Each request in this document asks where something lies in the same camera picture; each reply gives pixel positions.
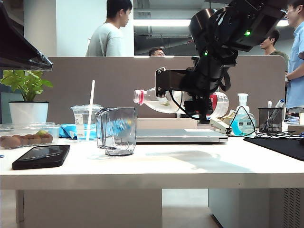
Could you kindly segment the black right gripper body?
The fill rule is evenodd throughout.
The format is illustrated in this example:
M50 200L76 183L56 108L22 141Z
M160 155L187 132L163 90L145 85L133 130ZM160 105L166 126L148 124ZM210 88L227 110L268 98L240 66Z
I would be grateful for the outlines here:
M180 91L191 92L195 95L212 94L218 87L225 90L222 82L225 78L225 68L220 63L197 64L182 71Z

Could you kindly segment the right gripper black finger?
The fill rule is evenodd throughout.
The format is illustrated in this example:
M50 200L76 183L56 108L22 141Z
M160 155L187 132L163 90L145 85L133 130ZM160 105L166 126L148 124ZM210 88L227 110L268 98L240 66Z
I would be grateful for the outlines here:
M197 101L186 100L184 101L184 108L189 116L195 116L200 114L200 107Z
M210 108L210 94L206 94L204 96L199 97L199 123L200 124L208 124L207 113Z

